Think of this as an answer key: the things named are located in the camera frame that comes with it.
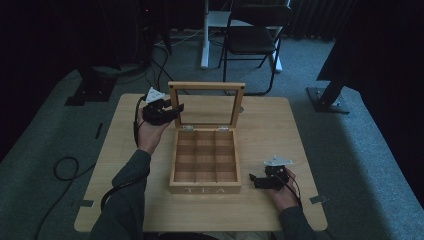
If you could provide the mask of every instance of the metal chair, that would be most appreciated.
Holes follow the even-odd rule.
[[[229,60],[262,60],[258,68],[262,67],[268,56],[274,54],[269,87],[263,92],[245,93],[244,95],[265,95],[274,82],[275,69],[281,46],[282,33],[289,25],[292,10],[287,5],[259,5],[246,4],[234,8],[227,22],[222,46],[221,62],[224,61],[223,82],[227,77],[227,61]],[[234,25],[234,21],[242,21],[250,26]],[[228,51],[234,55],[264,55],[263,58],[228,58]]]

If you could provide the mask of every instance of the wooden box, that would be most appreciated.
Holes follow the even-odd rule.
[[[240,191],[235,128],[244,86],[244,83],[169,82],[172,107],[184,104],[184,111],[174,121],[171,193],[229,194]],[[194,95],[191,90],[202,90],[202,95]],[[223,90],[232,94],[222,96]],[[204,101],[205,94],[211,96],[213,93],[220,95],[213,96],[213,102]]]

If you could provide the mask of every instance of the gray carpet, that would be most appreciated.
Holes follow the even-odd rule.
[[[348,115],[317,113],[306,87],[326,87],[316,77],[333,42],[286,39],[281,49],[283,72],[276,75],[268,96],[289,99],[300,136],[323,203],[328,231],[338,240],[424,239],[424,212],[415,199],[384,138],[363,105],[360,95],[345,88],[341,97],[351,111]],[[199,40],[173,46],[165,69],[174,80],[221,81],[217,69],[220,47],[211,45],[210,66],[200,69]],[[163,51],[154,59],[163,63]],[[247,91],[265,88],[269,65],[256,63],[229,66],[228,79],[244,81]],[[134,66],[124,66],[124,70]],[[99,68],[109,74],[117,71]],[[56,161],[72,156],[79,160],[81,173],[97,160],[119,97],[124,93],[145,93],[159,75],[158,68],[145,74],[121,77],[109,102],[89,102],[81,107],[64,106],[79,85],[76,71],[52,91],[30,126],[0,165],[0,239],[33,239],[43,216],[63,193],[69,182],[54,177]],[[161,74],[162,91],[169,80]],[[103,124],[99,134],[99,124]],[[58,174],[71,177],[74,163],[66,160]],[[86,239],[74,230],[78,208],[91,171],[77,178],[64,198],[45,220],[39,239]],[[318,233],[319,239],[331,239]]]

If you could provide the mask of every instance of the person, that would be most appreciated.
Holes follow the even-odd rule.
[[[126,165],[112,179],[114,187],[129,184],[113,193],[107,200],[103,211],[94,224],[90,234],[90,240],[143,240],[144,222],[144,192],[147,185],[147,175],[150,169],[152,155],[158,146],[163,131],[169,126],[165,123],[154,126],[143,119],[142,111],[138,112],[138,146]],[[288,171],[291,178],[288,186],[293,187],[296,177]],[[315,239],[315,232],[309,226],[302,209],[298,206],[296,197],[286,188],[280,191],[265,190],[273,200],[276,208],[281,213],[281,223],[286,239]],[[214,237],[193,233],[182,237],[181,235],[164,234],[160,239],[216,239]]]

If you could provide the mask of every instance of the wooden tabletop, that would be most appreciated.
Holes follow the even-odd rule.
[[[136,150],[132,122],[140,94],[124,94],[116,109],[84,200],[94,201],[92,207],[81,206],[75,229],[91,231],[100,215],[100,201],[112,187],[111,180]],[[180,96],[190,102],[192,96]],[[217,96],[205,96],[205,104],[214,104]],[[314,230],[327,228],[320,203],[309,200],[318,195],[303,149],[296,122],[286,98],[243,97],[237,123],[237,143],[242,187],[239,194],[171,194],[169,177],[175,126],[171,124],[152,156],[148,177],[144,230],[170,231],[279,231],[278,211],[261,189],[255,189],[249,173],[264,177],[265,160],[274,155],[292,160],[288,166],[296,174],[306,218]]]

